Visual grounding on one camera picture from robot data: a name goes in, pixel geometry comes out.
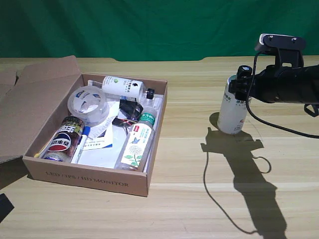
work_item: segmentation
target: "wooden table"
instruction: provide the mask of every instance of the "wooden table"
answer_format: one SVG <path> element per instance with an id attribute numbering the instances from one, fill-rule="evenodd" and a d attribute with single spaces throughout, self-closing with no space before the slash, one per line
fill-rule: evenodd
<path id="1" fill-rule="evenodd" d="M 0 70 L 20 70 L 39 61 L 43 59 L 0 59 Z M 319 237 L 319 141 L 266 126 L 250 115 L 240 136 L 226 136 L 214 126 L 227 78 L 239 65 L 252 66 L 252 57 L 187 62 L 86 58 L 78 62 L 82 72 L 168 80 L 149 196 L 70 187 L 26 176 L 17 180 L 25 168 L 19 161 L 12 162 L 6 166 L 10 173 L 0 175 L 2 187 L 7 185 L 0 192 L 15 206 L 0 224 L 1 239 Z M 257 71 L 273 62 L 273 57 L 260 57 Z M 319 56 L 305 56 L 305 65 L 318 62 Z M 318 119 L 306 115 L 303 105 L 253 100 L 251 108 L 264 120 L 319 134 Z M 203 185 L 207 158 L 207 190 L 222 209 Z"/>

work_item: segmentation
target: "bottle label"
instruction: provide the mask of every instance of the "bottle label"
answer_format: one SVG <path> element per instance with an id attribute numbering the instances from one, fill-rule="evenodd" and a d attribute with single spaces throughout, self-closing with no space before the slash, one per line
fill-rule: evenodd
<path id="1" fill-rule="evenodd" d="M 152 125 L 154 125 L 154 123 L 155 123 L 155 117 L 153 115 L 151 115 L 150 113 L 142 113 L 140 120 L 148 121 Z"/>
<path id="2" fill-rule="evenodd" d="M 123 100 L 137 102 L 142 87 L 141 81 L 134 81 L 114 76 L 106 76 L 102 90 L 105 93 L 121 96 Z"/>
<path id="3" fill-rule="evenodd" d="M 138 167 L 142 159 L 152 129 L 144 123 L 136 123 L 130 133 L 121 163 Z"/>

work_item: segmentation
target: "green screen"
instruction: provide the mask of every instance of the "green screen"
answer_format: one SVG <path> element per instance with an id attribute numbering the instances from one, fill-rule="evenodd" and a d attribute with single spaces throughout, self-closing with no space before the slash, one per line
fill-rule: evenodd
<path id="1" fill-rule="evenodd" d="M 0 57 L 200 60 L 254 55 L 261 33 L 319 55 L 318 0 L 0 0 Z"/>

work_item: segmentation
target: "robotic arm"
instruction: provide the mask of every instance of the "robotic arm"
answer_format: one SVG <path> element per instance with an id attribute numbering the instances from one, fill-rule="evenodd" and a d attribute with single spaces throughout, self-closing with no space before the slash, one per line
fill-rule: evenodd
<path id="1" fill-rule="evenodd" d="M 255 50 L 275 56 L 275 64 L 256 75 L 251 67 L 240 66 L 236 79 L 229 84 L 229 92 L 238 100 L 246 100 L 249 94 L 266 103 L 305 104 L 309 115 L 318 116 L 319 65 L 304 67 L 301 51 L 305 45 L 300 37 L 261 34 Z"/>

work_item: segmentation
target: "marker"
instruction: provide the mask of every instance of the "marker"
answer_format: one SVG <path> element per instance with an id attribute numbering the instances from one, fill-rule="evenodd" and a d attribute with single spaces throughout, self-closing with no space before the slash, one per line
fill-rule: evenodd
<path id="1" fill-rule="evenodd" d="M 79 159 L 81 157 L 86 139 L 89 136 L 90 130 L 91 130 L 90 127 L 88 127 L 88 126 L 84 127 L 82 136 L 80 138 L 80 142 L 79 142 L 78 146 L 76 147 L 76 150 L 75 150 L 74 155 L 72 157 L 71 163 L 78 163 L 79 162 Z"/>

